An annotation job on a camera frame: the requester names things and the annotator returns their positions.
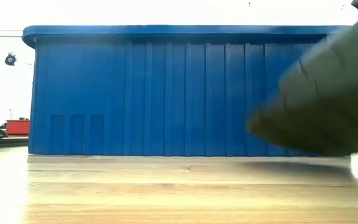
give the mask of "wooden floor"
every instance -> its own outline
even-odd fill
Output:
[[[358,223],[348,167],[348,159],[0,149],[0,223]]]

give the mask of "red object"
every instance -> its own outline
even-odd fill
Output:
[[[29,134],[29,120],[9,120],[6,121],[6,132],[8,134]]]

